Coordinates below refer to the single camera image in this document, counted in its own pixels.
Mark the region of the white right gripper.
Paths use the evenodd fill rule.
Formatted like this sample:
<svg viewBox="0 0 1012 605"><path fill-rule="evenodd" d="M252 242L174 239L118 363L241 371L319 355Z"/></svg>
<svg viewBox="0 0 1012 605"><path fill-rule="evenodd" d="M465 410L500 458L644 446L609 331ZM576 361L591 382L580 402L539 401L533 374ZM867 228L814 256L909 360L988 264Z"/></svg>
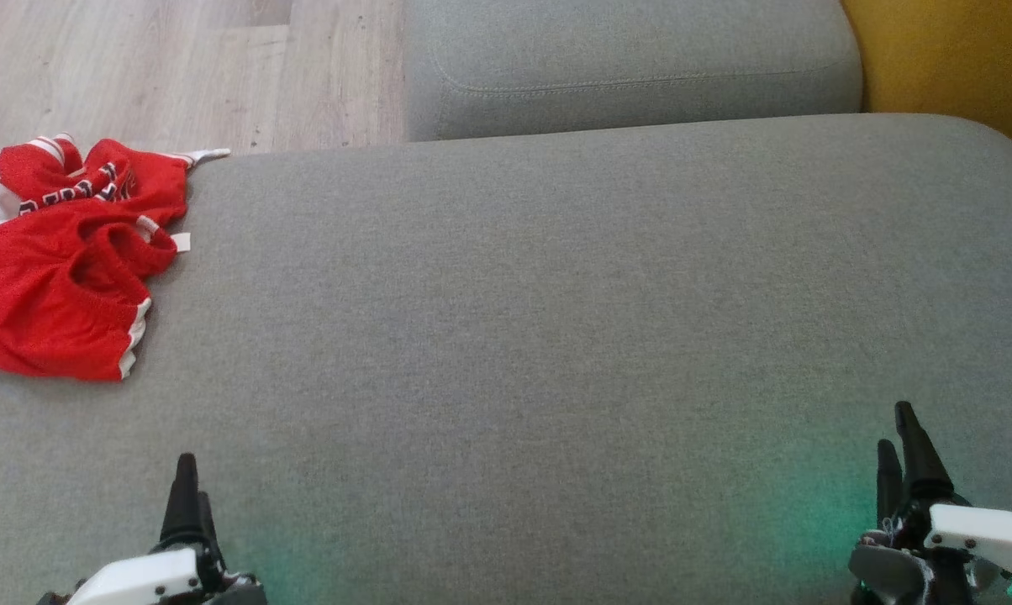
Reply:
<svg viewBox="0 0 1012 605"><path fill-rule="evenodd" d="M893 441L878 441L878 525L853 546L851 604L1012 602L1012 512L969 507L912 403L895 403Z"/></svg>

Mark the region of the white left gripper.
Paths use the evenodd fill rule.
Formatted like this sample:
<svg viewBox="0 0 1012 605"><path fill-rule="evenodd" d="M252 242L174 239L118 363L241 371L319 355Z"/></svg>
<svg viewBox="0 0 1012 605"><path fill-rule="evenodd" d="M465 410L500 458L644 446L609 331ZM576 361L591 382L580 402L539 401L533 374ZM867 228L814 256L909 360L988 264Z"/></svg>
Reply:
<svg viewBox="0 0 1012 605"><path fill-rule="evenodd" d="M172 547L194 544L205 546ZM198 489L193 453L178 457L153 554L99 568L68 594L46 592L38 604L266 604L266 590L252 574L225 568L207 492Z"/></svg>

